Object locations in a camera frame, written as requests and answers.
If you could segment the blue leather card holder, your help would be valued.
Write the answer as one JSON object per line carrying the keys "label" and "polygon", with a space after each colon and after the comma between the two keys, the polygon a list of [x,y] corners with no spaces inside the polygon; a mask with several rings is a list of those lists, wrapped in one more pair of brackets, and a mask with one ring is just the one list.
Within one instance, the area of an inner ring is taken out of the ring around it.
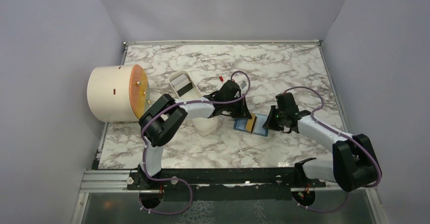
{"label": "blue leather card holder", "polygon": [[[268,136],[268,129],[265,129],[263,127],[264,123],[267,120],[267,115],[262,115],[262,114],[255,114],[255,115],[257,116],[257,123],[256,123],[253,134],[267,137]],[[233,128],[235,130],[238,130],[238,131],[246,132],[245,125],[246,125],[247,120],[248,119],[237,119],[237,120],[235,120]]]}

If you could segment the gold credit card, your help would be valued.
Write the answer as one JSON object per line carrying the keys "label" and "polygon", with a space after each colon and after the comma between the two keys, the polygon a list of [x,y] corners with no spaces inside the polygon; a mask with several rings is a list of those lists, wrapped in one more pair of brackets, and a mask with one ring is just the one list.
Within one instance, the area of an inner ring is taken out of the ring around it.
{"label": "gold credit card", "polygon": [[257,116],[251,113],[251,118],[247,120],[245,125],[246,132],[253,134],[256,123],[257,123]]}

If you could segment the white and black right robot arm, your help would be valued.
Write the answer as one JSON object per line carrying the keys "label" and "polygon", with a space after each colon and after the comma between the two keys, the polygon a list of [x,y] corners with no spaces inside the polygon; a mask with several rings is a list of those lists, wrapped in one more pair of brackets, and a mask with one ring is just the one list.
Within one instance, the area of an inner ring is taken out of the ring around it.
{"label": "white and black right robot arm", "polygon": [[294,165],[293,182],[305,187],[313,179],[334,182],[346,192],[373,187],[382,178],[369,137],[352,135],[324,124],[308,110],[299,110],[292,93],[276,95],[263,127],[303,134],[332,153],[331,160],[309,158]]}

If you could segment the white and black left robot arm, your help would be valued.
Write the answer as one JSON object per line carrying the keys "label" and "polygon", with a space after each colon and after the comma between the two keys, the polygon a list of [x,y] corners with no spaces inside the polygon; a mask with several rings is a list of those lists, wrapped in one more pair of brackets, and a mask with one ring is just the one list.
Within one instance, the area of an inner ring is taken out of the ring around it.
{"label": "white and black left robot arm", "polygon": [[148,189],[159,184],[162,169],[162,150],[175,136],[185,120],[211,119],[226,113],[234,119],[250,119],[246,106],[246,95],[233,80],[208,95],[192,100],[173,99],[169,94],[162,95],[139,119],[140,136],[144,141],[144,151],[139,164],[142,174],[140,182]]}

